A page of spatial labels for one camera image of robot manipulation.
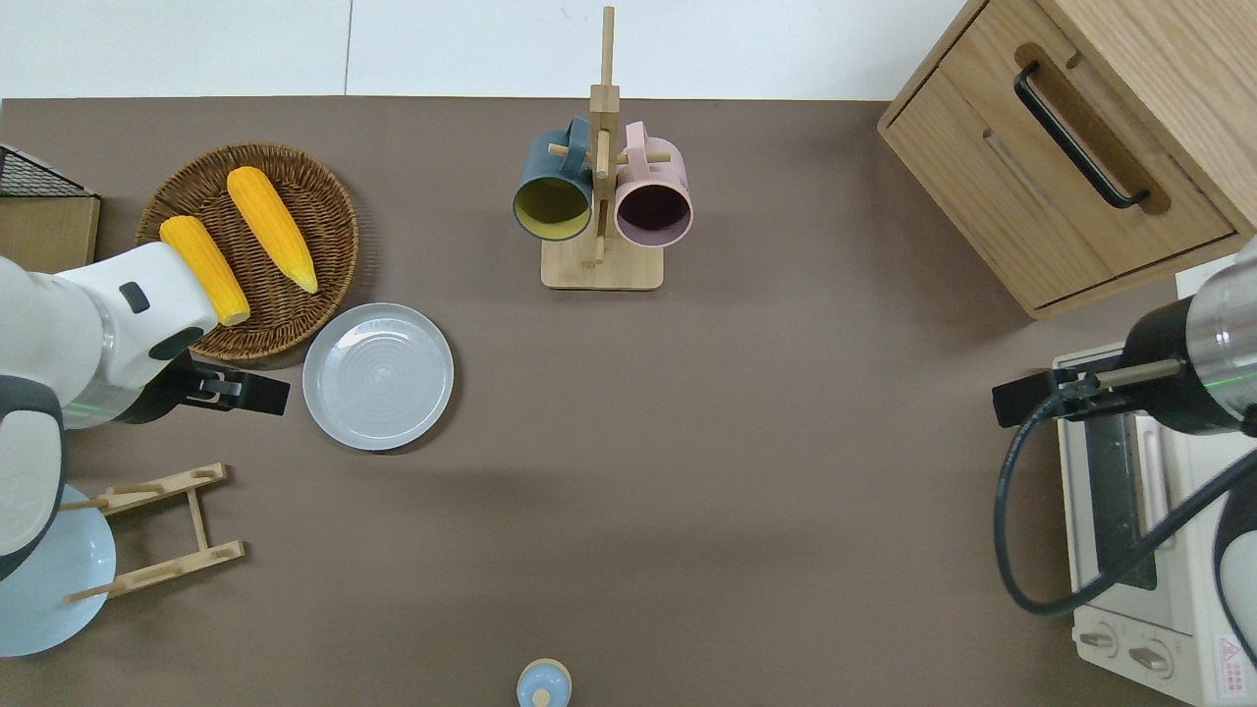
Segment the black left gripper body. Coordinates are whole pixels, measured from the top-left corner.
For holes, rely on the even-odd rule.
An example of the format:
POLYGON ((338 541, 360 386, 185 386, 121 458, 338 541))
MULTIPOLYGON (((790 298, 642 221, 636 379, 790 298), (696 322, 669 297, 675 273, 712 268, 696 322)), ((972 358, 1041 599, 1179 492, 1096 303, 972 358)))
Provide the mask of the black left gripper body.
POLYGON ((161 419, 175 408, 215 408, 229 410, 243 390, 243 371, 178 353, 147 384, 147 421, 161 419))

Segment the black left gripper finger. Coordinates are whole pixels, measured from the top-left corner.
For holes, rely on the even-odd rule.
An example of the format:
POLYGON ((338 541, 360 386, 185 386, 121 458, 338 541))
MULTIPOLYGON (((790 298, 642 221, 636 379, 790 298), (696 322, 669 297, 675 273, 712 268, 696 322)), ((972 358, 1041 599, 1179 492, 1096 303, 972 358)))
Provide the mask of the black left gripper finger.
POLYGON ((270 413, 275 416, 287 413, 292 384, 251 372, 238 371, 235 375, 239 384, 235 408, 251 413, 270 413))

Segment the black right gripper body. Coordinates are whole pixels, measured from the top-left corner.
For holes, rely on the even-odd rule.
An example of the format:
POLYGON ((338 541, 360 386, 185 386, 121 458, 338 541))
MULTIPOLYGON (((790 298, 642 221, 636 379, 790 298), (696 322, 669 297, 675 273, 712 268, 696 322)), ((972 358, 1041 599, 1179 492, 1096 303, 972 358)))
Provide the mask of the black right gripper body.
POLYGON ((1050 370, 1052 419, 1092 419, 1092 416, 1119 415, 1130 411, 1128 394, 1105 387, 1106 376, 1115 372, 1111 366, 1073 365, 1050 370))

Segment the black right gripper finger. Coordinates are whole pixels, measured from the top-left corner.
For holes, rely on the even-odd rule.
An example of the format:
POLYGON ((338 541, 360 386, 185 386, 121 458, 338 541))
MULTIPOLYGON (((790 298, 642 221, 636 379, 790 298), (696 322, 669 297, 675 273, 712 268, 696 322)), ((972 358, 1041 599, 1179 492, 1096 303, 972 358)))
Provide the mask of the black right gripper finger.
POLYGON ((1014 428, 1031 416, 1035 408, 1055 398, 1060 382, 1055 369, 1042 369, 992 387, 992 409, 1001 428, 1014 428))

